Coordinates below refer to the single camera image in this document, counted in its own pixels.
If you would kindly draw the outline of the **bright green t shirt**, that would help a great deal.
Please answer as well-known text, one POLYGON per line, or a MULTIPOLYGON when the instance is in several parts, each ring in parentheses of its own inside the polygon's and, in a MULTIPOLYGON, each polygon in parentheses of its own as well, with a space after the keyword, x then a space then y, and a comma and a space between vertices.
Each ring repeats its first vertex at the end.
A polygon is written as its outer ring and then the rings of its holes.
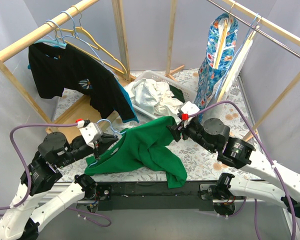
POLYGON ((100 155, 86 159, 84 173, 125 173, 147 167, 155 172, 165 172, 168 188, 185 185, 187 172, 182 160, 167 146, 174 140, 167 126, 176 123, 172 116, 163 116, 143 125, 126 128, 116 144, 100 155))

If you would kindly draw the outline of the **green and white raglan shirt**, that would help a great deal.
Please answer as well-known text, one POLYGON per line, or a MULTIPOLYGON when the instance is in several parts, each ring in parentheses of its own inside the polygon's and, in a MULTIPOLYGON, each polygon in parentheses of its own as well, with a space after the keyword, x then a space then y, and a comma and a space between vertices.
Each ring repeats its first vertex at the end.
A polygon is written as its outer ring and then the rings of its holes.
POLYGON ((185 103, 185 98, 183 92, 173 85, 169 85, 170 91, 173 93, 173 98, 178 99, 182 103, 185 103))

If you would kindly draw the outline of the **white t shirt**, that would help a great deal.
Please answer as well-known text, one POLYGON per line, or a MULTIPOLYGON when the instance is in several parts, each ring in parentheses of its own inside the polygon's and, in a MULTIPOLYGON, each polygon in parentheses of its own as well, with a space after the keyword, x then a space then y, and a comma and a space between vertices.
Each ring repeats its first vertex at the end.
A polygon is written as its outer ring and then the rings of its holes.
POLYGON ((169 84, 149 78, 129 83, 124 87, 133 105, 151 115, 176 117, 184 104, 170 91, 169 84))

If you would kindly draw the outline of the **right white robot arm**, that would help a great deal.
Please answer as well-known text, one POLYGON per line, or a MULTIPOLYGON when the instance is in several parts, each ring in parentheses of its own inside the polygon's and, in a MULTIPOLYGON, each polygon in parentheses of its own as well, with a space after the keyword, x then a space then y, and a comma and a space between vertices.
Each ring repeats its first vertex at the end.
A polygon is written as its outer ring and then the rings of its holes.
POLYGON ((217 154, 222 164, 251 173, 261 181, 247 180, 232 173, 222 173, 216 184, 203 190, 210 199, 248 197, 275 204, 300 219, 300 174, 273 162, 250 143, 230 136, 230 128, 218 118, 200 124, 194 117, 167 126, 176 142, 192 139, 205 150, 217 154))

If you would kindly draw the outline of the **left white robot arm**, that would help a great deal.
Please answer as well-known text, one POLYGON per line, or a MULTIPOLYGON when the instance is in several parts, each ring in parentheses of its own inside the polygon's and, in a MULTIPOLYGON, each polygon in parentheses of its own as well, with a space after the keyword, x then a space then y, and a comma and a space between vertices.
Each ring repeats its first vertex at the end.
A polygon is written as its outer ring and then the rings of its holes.
POLYGON ((103 133, 93 149, 85 143, 82 136, 68 142, 61 132, 48 134, 28 165, 29 174, 22 174, 11 204, 19 203, 26 193, 29 196, 18 207, 8 209, 0 219, 0 240, 35 240, 43 228, 70 205, 82 199, 94 200, 99 193, 98 184, 92 177, 82 174, 76 175, 63 192, 47 203, 38 205, 62 178, 61 168, 88 155, 105 153, 118 139, 116 135, 103 133))

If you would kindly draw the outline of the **teal plastic hanger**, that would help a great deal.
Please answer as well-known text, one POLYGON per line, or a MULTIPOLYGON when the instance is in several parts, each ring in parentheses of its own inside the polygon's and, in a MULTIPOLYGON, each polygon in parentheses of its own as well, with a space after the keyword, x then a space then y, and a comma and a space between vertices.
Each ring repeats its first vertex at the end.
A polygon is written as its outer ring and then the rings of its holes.
POLYGON ((38 43, 51 44, 60 48, 65 48, 67 45, 66 43, 59 42, 57 40, 51 40, 51 39, 39 39, 34 44, 38 44, 38 43))

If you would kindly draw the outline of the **wooden clothes rack left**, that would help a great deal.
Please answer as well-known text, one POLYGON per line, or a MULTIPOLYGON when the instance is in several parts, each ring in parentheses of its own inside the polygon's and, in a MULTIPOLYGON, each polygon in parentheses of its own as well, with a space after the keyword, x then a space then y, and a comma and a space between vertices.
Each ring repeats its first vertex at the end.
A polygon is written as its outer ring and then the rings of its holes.
MULTIPOLYGON (((5 62, 24 49, 26 49, 31 44, 35 43, 42 37, 56 30, 59 26, 63 25, 71 19, 71 17, 81 14, 84 10, 88 9, 94 5, 96 0, 82 0, 77 4, 68 8, 65 12, 60 13, 54 17, 51 21, 44 23, 40 27, 36 28, 29 34, 20 38, 16 42, 7 46, 0 51, 0 72, 14 85, 14 87, 19 91, 27 103, 40 115, 40 117, 47 124, 66 124, 71 120, 78 119, 80 116, 88 117, 91 120, 98 120, 101 116, 100 114, 92 110, 89 106, 88 97, 82 96, 77 100, 72 106, 70 106, 60 117, 55 121, 52 121, 50 117, 42 110, 42 108, 36 103, 34 98, 27 92, 23 85, 17 80, 15 75, 8 69, 5 62)), ((120 63, 123 72, 121 73, 117 68, 115 69, 120 75, 120 79, 129 83, 136 78, 131 75, 129 54, 128 54, 128 44, 126 37, 126 26, 124 17, 123 2, 121 0, 112 1, 112 9, 114 14, 114 21, 116 27, 117 41, 120 52, 120 63)))

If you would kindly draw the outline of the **wooden clothes rack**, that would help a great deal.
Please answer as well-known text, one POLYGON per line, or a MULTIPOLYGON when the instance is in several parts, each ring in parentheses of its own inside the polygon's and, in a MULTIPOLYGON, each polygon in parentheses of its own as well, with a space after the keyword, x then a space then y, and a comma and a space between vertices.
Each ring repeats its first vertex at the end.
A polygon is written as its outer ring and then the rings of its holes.
MULTIPOLYGON (((300 0, 244 0, 242 4, 300 37, 300 0)), ((206 52, 209 26, 221 10, 205 0, 180 0, 176 8, 172 67, 198 68, 206 52)), ((300 71, 300 59, 261 35, 241 77, 255 120, 259 120, 300 71)), ((300 143, 300 82, 259 127, 271 146, 300 143)))
MULTIPOLYGON (((42 37, 56 30, 59 26, 63 25, 71 19, 71 17, 81 14, 84 10, 88 9, 94 5, 96 0, 82 0, 77 4, 68 8, 65 12, 60 13, 54 17, 51 21, 44 23, 40 27, 36 28, 29 34, 20 38, 16 42, 7 46, 0 51, 0 72, 14 85, 14 87, 19 91, 27 103, 40 115, 40 117, 47 124, 66 124, 71 120, 78 119, 80 116, 88 117, 91 120, 98 120, 101 116, 100 114, 92 110, 89 106, 88 97, 82 96, 77 100, 72 106, 70 106, 60 117, 55 121, 52 121, 50 117, 42 110, 42 108, 36 103, 34 98, 27 92, 23 85, 17 80, 15 75, 8 69, 5 62, 24 49, 26 49, 31 44, 35 43, 42 37)), ((114 14, 114 21, 116 27, 117 41, 120 52, 120 63, 123 72, 121 73, 117 68, 115 69, 120 75, 120 79, 129 83, 136 78, 131 75, 129 54, 128 54, 128 44, 126 37, 126 26, 124 17, 123 2, 121 0, 112 1, 112 9, 114 14)))

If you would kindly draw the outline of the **white plastic laundry basket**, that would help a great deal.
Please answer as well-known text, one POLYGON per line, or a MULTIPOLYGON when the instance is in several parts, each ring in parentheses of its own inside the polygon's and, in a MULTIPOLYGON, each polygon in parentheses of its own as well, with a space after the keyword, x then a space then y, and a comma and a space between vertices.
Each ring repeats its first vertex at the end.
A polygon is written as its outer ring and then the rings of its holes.
MULTIPOLYGON (((183 96, 184 96, 184 99, 185 99, 185 102, 187 101, 190 101, 190 102, 193 102, 195 100, 195 97, 196 97, 196 92, 192 89, 190 89, 189 87, 177 82, 177 81, 174 81, 166 76, 163 76, 157 72, 154 72, 152 70, 146 70, 144 72, 142 72, 136 79, 135 81, 138 81, 140 79, 152 79, 152 80, 155 80, 157 82, 166 82, 168 83, 169 85, 172 85, 178 89, 180 89, 182 92, 183 92, 183 96)), ((139 113, 142 113, 144 114, 145 116, 149 117, 150 119, 154 120, 154 119, 157 119, 159 117, 163 117, 163 116, 158 116, 158 115, 153 115, 153 114, 150 114, 148 113, 147 111, 135 106, 134 104, 132 104, 134 110, 138 111, 139 113)), ((175 116, 174 117, 175 120, 178 122, 179 121, 179 118, 178 116, 175 116)))

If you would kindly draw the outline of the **blue floral garment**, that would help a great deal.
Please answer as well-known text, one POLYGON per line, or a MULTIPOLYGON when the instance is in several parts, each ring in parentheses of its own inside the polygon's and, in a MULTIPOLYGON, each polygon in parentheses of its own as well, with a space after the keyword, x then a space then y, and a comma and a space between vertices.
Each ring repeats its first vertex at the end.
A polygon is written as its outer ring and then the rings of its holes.
POLYGON ((208 105, 215 84, 230 68, 238 29, 238 21, 227 13, 219 15, 209 27, 205 58, 198 70, 198 87, 194 100, 200 110, 208 105))

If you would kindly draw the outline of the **metal hanging rod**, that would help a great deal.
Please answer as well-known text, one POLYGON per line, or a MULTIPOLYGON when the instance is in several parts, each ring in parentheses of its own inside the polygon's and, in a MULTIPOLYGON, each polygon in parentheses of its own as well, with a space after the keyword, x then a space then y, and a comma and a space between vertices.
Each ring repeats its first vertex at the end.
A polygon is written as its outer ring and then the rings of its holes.
MULTIPOLYGON (((251 24, 248 23, 246 20, 244 20, 243 18, 239 17, 238 15, 232 13, 232 11, 230 9, 227 10, 225 7, 221 6, 216 1, 214 1, 214 0, 208 0, 207 2, 209 2, 213 6, 217 7, 218 9, 222 10, 223 12, 229 14, 230 16, 234 17, 235 19, 237 19, 239 22, 243 23, 247 27, 251 26, 251 24)), ((246 15, 246 16, 252 18, 252 19, 254 19, 257 16, 256 12, 254 12, 254 11, 250 10, 249 8, 243 6, 242 4, 240 4, 237 1, 234 1, 234 0, 223 0, 223 2, 226 3, 227 5, 229 5, 231 7, 231 9, 235 8, 239 12, 243 13, 244 15, 246 15)), ((300 37, 298 37, 295 34, 289 32, 288 30, 284 29, 283 27, 280 27, 279 25, 273 23, 272 21, 266 19, 265 17, 263 17, 261 15, 258 15, 256 19, 258 20, 258 25, 262 25, 263 27, 266 27, 267 29, 271 30, 272 32, 280 35, 281 37, 285 38, 286 40, 288 40, 291 43, 293 43, 293 44, 295 44, 295 45, 297 45, 297 46, 300 47, 300 37)), ((259 33, 261 36, 265 37, 266 39, 270 40, 274 44, 278 45, 282 49, 286 50, 287 52, 291 53, 292 55, 294 55, 295 57, 297 57, 298 59, 300 59, 300 53, 298 53, 297 51, 293 50, 291 47, 288 47, 283 42, 281 42, 278 39, 272 37, 268 33, 266 33, 263 30, 261 30, 260 28, 257 28, 256 26, 253 26, 252 28, 257 33, 259 33)))

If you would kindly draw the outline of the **wooden clothes rack right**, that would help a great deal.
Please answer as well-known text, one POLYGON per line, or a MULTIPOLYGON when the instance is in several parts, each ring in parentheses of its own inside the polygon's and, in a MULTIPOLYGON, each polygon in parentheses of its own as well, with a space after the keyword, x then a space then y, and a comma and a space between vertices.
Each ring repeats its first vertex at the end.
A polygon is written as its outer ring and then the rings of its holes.
MULTIPOLYGON (((300 37, 300 0, 244 0, 242 4, 300 37)), ((180 0, 176 8, 172 67, 198 68, 206 52, 209 26, 221 10, 205 0, 180 0)), ((259 120, 300 71, 300 59, 261 35, 241 77, 255 120, 259 120)), ((259 127, 271 146, 300 143, 300 82, 259 127)))

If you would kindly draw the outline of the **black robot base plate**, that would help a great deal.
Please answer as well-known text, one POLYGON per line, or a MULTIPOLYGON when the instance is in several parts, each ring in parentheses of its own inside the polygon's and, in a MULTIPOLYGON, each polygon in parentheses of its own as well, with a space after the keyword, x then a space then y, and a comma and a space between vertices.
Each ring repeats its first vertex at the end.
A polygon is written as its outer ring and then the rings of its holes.
POLYGON ((213 211, 213 199, 204 190, 216 180, 192 180, 184 186, 168 188, 165 181, 99 182, 96 196, 80 200, 82 205, 94 204, 93 212, 112 210, 202 210, 213 211))

